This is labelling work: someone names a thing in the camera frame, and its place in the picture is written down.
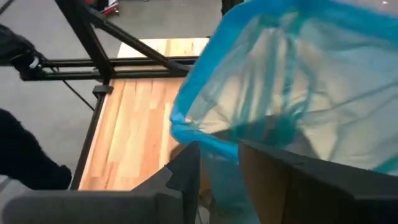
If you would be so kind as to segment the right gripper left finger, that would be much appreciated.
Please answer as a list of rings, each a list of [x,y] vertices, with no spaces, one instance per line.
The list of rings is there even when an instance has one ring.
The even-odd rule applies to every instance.
[[[140,224],[194,224],[200,188],[198,144],[178,146],[172,159],[135,187],[132,222]]]

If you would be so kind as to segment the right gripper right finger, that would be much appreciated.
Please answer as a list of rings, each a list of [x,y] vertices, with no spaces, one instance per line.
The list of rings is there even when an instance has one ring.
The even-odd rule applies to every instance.
[[[397,177],[239,143],[239,168],[261,223],[397,224]]]

